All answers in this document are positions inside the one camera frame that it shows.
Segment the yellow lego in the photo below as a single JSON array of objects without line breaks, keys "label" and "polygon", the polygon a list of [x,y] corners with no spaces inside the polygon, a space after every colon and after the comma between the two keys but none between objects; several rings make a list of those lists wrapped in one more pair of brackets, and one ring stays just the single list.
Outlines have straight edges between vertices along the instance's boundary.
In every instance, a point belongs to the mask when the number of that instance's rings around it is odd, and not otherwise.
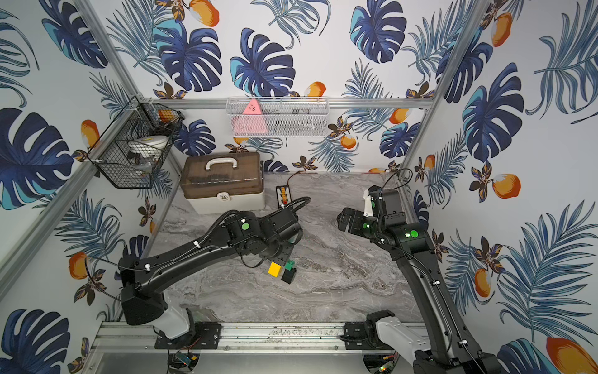
[{"label": "yellow lego", "polygon": [[269,265],[268,274],[272,277],[278,277],[281,269],[282,266],[280,266],[278,263],[272,262]]}]

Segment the dark green long lego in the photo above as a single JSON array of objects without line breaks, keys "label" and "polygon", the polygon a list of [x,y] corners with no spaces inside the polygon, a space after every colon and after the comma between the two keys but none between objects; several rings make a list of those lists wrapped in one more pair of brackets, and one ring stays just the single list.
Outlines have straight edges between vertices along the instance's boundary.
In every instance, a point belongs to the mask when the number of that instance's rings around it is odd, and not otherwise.
[{"label": "dark green long lego", "polygon": [[288,260],[284,266],[284,269],[285,269],[285,271],[295,273],[296,268],[295,268],[294,260]]}]

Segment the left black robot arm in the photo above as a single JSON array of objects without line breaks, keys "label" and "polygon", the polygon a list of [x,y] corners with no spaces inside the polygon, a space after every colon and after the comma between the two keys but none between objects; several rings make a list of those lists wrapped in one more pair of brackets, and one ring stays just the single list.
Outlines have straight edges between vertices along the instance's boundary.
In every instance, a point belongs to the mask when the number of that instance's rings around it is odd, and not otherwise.
[{"label": "left black robot arm", "polygon": [[130,326],[150,325],[176,340],[190,333],[190,313],[171,305],[164,292],[199,271],[233,258],[259,257],[261,262],[285,268],[303,230],[297,212],[310,203],[305,196],[266,216],[251,211],[223,213],[201,237],[155,257],[124,255],[121,308]]}]

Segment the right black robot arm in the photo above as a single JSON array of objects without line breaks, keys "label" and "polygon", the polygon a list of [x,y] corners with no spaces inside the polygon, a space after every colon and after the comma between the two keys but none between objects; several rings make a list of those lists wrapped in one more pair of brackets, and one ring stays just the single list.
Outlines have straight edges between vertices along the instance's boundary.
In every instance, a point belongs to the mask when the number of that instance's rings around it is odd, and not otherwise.
[{"label": "right black robot arm", "polygon": [[386,251],[413,293],[426,335],[401,322],[389,310],[347,323],[340,335],[348,350],[394,350],[415,373],[501,373],[497,357],[483,352],[463,321],[437,263],[425,225],[409,223],[400,189],[373,185],[364,191],[362,211],[346,207],[336,218],[338,229]]}]

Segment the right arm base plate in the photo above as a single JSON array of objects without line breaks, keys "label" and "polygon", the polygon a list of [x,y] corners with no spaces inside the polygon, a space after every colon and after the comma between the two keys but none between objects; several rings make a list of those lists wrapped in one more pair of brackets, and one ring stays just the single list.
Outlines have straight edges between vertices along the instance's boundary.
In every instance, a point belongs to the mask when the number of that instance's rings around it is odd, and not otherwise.
[{"label": "right arm base plate", "polygon": [[375,325],[369,321],[346,323],[339,339],[344,342],[345,349],[350,351],[392,350],[390,345],[382,342],[375,330]]}]

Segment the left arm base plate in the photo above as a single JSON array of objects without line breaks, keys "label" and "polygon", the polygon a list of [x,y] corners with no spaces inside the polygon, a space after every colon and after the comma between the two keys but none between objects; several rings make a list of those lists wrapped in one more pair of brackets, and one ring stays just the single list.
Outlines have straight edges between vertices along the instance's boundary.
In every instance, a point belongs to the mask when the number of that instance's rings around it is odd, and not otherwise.
[{"label": "left arm base plate", "polygon": [[159,333],[154,348],[157,350],[216,350],[221,339],[222,325],[215,322],[195,322],[191,330],[169,340]]}]

